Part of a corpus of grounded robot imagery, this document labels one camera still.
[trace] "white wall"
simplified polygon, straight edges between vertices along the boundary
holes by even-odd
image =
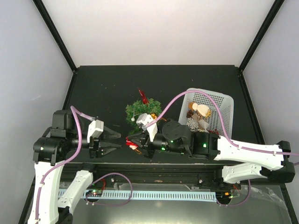
[[[244,71],[245,79],[267,143],[290,141],[299,153],[299,1],[282,5]],[[291,157],[292,162],[299,157]],[[287,184],[299,218],[299,166]]]
[[[43,1],[77,66],[239,66],[274,2]]]
[[[0,21],[0,222],[15,224],[34,177],[33,143],[62,108],[72,72],[33,1],[2,1]]]

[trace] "gray wall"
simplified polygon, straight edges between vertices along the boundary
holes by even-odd
[[[34,177],[33,143],[61,109],[72,72],[33,1],[2,1],[0,21],[0,222],[14,224]]]
[[[244,71],[266,143],[290,141],[299,153],[299,1],[282,5]],[[290,158],[299,161],[299,157]],[[299,167],[287,184],[299,218]]]

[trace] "black metal frame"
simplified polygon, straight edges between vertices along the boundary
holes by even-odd
[[[248,111],[250,113],[250,118],[251,118],[253,127],[255,129],[256,139],[257,139],[259,144],[264,144],[265,142],[264,142],[262,131],[261,131],[260,125],[258,123],[256,113],[255,113],[255,110],[254,110],[254,107],[253,107],[253,104],[252,104],[252,101],[251,101],[251,98],[250,98],[250,94],[249,94],[249,91],[248,91],[248,88],[247,88],[247,85],[246,85],[246,82],[245,82],[245,79],[244,79],[243,71],[246,68],[248,62],[250,61],[251,57],[253,56],[255,50],[257,49],[259,43],[261,42],[263,36],[267,32],[269,26],[271,25],[273,19],[275,18],[276,14],[278,13],[278,11],[279,11],[279,9],[282,6],[284,1],[285,0],[275,0],[274,1],[271,9],[269,10],[264,22],[262,23],[262,25],[260,27],[257,35],[255,36],[248,52],[246,53],[241,65],[239,66],[238,77],[239,77],[240,85],[241,85],[241,88],[242,88],[242,91],[243,91],[243,95],[245,97],[245,101],[246,101],[246,104],[247,104]],[[69,52],[68,52],[68,50],[67,50],[60,34],[59,34],[59,32],[57,31],[57,29],[56,29],[56,27],[55,27],[55,25],[54,25],[54,23],[53,23],[53,21],[50,17],[45,5],[43,4],[43,1],[42,0],[33,0],[33,2],[35,3],[38,11],[40,12],[42,18],[44,19],[44,21],[45,21],[46,25],[48,26],[50,32],[52,33],[55,41],[57,42],[61,52],[63,53],[67,63],[69,64],[69,67],[73,71],[73,76],[72,76],[72,79],[71,79],[71,83],[70,83],[70,86],[69,86],[69,89],[68,89],[68,92],[67,92],[67,95],[66,95],[66,98],[65,98],[64,105],[63,105],[63,109],[67,109],[67,106],[68,106],[68,103],[69,103],[69,100],[70,100],[70,96],[71,96],[73,87],[74,87],[75,82],[76,82],[77,67],[76,67],[75,63],[73,62],[73,60],[71,58],[71,55],[69,54]],[[291,221],[292,221],[293,224],[298,224],[298,220],[296,218],[295,211],[294,211],[294,208],[292,206],[292,203],[291,203],[291,200],[290,200],[290,197],[289,197],[289,194],[287,192],[285,184],[280,184],[280,188],[282,190],[284,200],[285,200],[285,203],[287,205]],[[28,213],[28,210],[30,208],[30,204],[32,202],[33,194],[34,194],[34,181],[33,181],[32,185],[30,187],[30,191],[29,191],[27,200],[25,202],[24,209],[22,211],[19,224],[22,224],[22,223],[25,222],[26,215]]]

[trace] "black tabletop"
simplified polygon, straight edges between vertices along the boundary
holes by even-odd
[[[121,133],[113,143],[122,148],[98,159],[89,159],[82,150],[73,162],[93,163],[203,163],[184,155],[157,152],[149,160],[125,145],[125,137],[132,127],[126,123],[125,108],[140,100],[138,88],[148,98],[161,102],[162,109],[179,93],[188,88],[216,91],[234,99],[232,139],[257,143],[243,92],[233,65],[141,65],[141,66],[81,66],[71,91],[68,107],[91,116],[98,116],[105,126]],[[183,97],[177,100],[164,117],[178,120]],[[82,121],[83,131],[88,121]]]

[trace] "basket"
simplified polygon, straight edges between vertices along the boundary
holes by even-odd
[[[200,90],[208,94],[218,105],[223,121],[224,121],[224,126],[225,130],[228,134],[228,136],[231,138],[232,137],[232,129],[233,129],[233,117],[234,117],[234,100],[228,95],[224,95],[222,93],[218,92],[213,92],[213,91],[208,91],[208,90],[202,90],[202,89],[195,89],[195,88],[190,88],[188,90]],[[188,105],[190,102],[195,102],[197,104],[204,104],[209,106],[210,110],[212,111],[211,117],[207,119],[207,122],[210,124],[208,130],[214,131],[215,129],[218,130],[220,135],[224,135],[223,129],[221,127],[221,122],[219,119],[219,115],[213,105],[213,103],[204,95],[196,92],[191,92],[185,94],[181,113],[179,115],[179,123],[182,125],[186,125],[187,123],[187,117],[186,114],[188,112]]]

